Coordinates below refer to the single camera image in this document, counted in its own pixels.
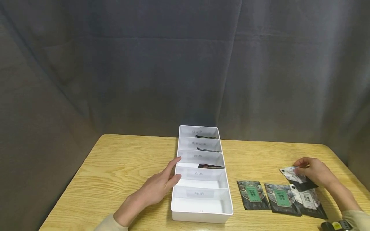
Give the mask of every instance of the hand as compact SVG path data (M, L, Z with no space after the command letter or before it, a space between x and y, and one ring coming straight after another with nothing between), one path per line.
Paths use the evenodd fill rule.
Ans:
M147 179L143 186L134 193L139 200L144 202L145 207L159 203L179 182L181 175L171 176L171 171L180 160L180 156L171 160L163 171Z
M171 176L173 167L180 160L180 156L171 160L163 171L154 174L139 190L128 196L113 215L116 222L128 227L143 209L159 203L181 178L180 174Z
M339 182L326 164L319 159L303 157L297 160L293 165L299 167L295 169L295 173L306 175L315 184L322 185L325 188L333 183Z

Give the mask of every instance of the left hand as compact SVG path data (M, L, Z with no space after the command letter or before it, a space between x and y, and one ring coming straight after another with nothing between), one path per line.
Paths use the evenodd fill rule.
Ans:
M142 200L145 207L159 203L168 191L179 182L181 175L171 176L171 171L180 160L181 156L171 160L163 171L147 179L143 186L134 193L137 198Z
M180 160L180 156L171 160L163 171L154 174L139 190L128 196L113 215L116 222L128 227L143 209L159 203L181 178L180 174L171 176L173 167Z

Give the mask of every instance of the black tea packet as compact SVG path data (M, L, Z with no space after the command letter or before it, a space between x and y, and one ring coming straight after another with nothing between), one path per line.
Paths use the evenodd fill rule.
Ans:
M288 179L289 183L296 186L299 191L306 191L312 188L317 188L318 186L313 183L308 177L300 174L296 174L294 170L298 166L290 166L284 169L280 169L280 172Z
M273 213L302 216L289 185L265 183L265 189Z
M270 210L269 202L259 181L238 180L245 210Z
M208 149L201 149L199 147L196 148L198 151L205 151L205 152L219 152L219 151L211 151L211 150L208 150Z
M299 211L303 215L327 220L327 215L317 197L314 188L306 191L298 191L295 185L289 185Z
M224 169L225 167L213 165L213 164L200 164L198 165L199 169Z
M207 138L207 139L217 139L216 136L198 136L198 135L195 135L196 138Z

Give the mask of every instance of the tea packet in tray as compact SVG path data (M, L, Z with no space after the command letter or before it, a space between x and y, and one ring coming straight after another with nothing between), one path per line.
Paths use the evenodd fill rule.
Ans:
M270 210L259 181L237 181L245 210Z
M327 220L327 215L314 188L298 191L295 185L290 184L289 186L294 195L296 205L303 215Z
M265 183L265 189L273 213L302 215L289 185Z

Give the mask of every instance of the green tea packet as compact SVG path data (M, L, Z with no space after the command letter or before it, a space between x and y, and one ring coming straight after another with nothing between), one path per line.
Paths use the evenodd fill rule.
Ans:
M265 189L273 213L302 216L289 185L265 183Z
M270 210L269 202L259 181L237 181L245 210Z

